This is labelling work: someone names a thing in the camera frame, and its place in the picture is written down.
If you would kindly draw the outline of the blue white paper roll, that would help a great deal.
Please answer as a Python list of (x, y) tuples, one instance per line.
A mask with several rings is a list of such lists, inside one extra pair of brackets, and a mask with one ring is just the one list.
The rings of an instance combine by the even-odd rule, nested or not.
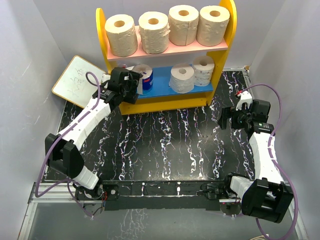
[(153, 69), (146, 64), (137, 64), (132, 70), (142, 74), (139, 79), (137, 93), (139, 95), (147, 95), (153, 88)]

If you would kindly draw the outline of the white patterned paper roll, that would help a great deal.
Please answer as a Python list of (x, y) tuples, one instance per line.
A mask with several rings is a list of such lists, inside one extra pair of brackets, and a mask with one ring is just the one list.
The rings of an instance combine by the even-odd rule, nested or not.
[(194, 85), (198, 87), (205, 87), (211, 81), (213, 70), (215, 68), (215, 63), (210, 56), (198, 56), (193, 60), (192, 68), (194, 70)]

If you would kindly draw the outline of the brown paper roll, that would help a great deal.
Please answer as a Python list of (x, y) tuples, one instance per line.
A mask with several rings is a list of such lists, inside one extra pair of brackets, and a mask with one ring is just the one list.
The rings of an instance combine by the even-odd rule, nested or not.
[(169, 40), (176, 46), (187, 46), (196, 40), (199, 11), (190, 5), (176, 5), (169, 9)]
[(139, 19), (142, 49), (147, 54), (161, 54), (169, 47), (168, 16), (158, 11), (147, 11)]
[(196, 40), (199, 44), (211, 47), (219, 45), (224, 38), (230, 12), (219, 5), (208, 5), (199, 12)]

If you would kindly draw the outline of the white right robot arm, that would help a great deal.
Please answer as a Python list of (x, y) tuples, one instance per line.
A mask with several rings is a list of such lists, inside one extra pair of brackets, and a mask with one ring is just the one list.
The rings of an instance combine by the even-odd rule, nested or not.
[(218, 124), (226, 129), (231, 120), (231, 128), (244, 130), (254, 159), (255, 179), (230, 173), (223, 185), (223, 194), (241, 200), (241, 211), (246, 216), (280, 223), (294, 198), (292, 188), (284, 183), (279, 170), (274, 165), (275, 129), (267, 122), (271, 104), (268, 101), (241, 97), (237, 105), (224, 107)]

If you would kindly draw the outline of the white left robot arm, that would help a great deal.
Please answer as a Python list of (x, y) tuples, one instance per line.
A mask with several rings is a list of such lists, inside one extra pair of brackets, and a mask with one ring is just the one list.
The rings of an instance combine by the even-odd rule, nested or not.
[(101, 179), (85, 166), (80, 153), (94, 128), (121, 103), (135, 104), (142, 74), (115, 67), (110, 78), (97, 88), (82, 112), (58, 134), (45, 138), (45, 164), (75, 183), (78, 190), (97, 200), (103, 195)]

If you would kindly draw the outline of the brown paper roll front edge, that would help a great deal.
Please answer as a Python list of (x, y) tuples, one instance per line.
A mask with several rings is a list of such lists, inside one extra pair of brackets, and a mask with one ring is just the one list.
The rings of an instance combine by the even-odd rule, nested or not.
[(138, 49), (135, 22), (132, 16), (116, 14), (106, 20), (106, 35), (113, 55), (128, 57)]

